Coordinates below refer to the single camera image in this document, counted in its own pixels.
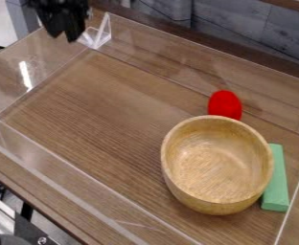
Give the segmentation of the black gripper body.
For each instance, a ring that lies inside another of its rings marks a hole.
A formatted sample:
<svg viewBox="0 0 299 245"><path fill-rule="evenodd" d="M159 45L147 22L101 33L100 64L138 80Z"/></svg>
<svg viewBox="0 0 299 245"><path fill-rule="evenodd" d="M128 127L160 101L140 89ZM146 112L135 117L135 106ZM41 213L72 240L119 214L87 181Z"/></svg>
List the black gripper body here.
<svg viewBox="0 0 299 245"><path fill-rule="evenodd" d="M88 15L88 0L27 0L28 6L37 15L52 15L61 12Z"/></svg>

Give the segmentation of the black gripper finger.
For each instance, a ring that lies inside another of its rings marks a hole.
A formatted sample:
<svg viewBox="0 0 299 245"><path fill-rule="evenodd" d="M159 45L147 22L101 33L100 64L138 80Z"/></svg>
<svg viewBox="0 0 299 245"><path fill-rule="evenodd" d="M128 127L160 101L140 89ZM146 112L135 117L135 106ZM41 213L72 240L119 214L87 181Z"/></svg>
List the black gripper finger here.
<svg viewBox="0 0 299 245"><path fill-rule="evenodd" d="M65 36L75 42L85 30L87 15L83 12L68 12L65 15Z"/></svg>
<svg viewBox="0 0 299 245"><path fill-rule="evenodd" d="M63 12L51 13L41 12L39 14L40 20L45 27L48 34L56 38L65 30L65 14Z"/></svg>

